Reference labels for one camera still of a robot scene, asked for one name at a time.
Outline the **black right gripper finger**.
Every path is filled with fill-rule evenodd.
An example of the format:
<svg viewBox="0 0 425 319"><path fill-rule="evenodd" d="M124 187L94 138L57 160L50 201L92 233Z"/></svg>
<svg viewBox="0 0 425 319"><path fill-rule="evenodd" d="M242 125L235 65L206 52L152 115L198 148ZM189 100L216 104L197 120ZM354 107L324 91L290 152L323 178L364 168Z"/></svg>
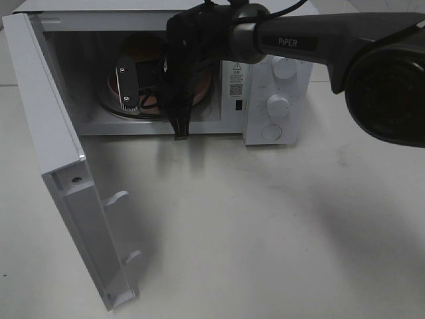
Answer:
<svg viewBox="0 0 425 319"><path fill-rule="evenodd" d="M186 140L189 137L191 109L170 109L167 118L174 131L175 140Z"/></svg>

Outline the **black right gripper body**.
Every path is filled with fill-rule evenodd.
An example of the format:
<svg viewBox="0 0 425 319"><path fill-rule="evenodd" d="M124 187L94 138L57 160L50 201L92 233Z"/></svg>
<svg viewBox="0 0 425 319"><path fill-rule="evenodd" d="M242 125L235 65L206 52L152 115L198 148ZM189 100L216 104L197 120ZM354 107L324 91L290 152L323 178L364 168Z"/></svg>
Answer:
<svg viewBox="0 0 425 319"><path fill-rule="evenodd" d="M212 60L199 56L200 40L198 36L170 38L163 47L157 81L159 105L166 117L170 109L192 109L196 85L213 67Z"/></svg>

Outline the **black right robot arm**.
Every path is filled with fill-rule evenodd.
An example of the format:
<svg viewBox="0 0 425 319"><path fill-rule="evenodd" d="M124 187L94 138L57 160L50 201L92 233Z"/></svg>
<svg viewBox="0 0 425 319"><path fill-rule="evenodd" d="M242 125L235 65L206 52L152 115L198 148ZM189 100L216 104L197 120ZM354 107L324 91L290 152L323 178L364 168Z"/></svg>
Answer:
<svg viewBox="0 0 425 319"><path fill-rule="evenodd" d="M265 56L326 66L331 90L344 93L354 121L372 137L424 146L424 14L371 12L295 16L262 5L212 1L167 22L159 105L177 140L189 136L194 76L203 62L246 64Z"/></svg>

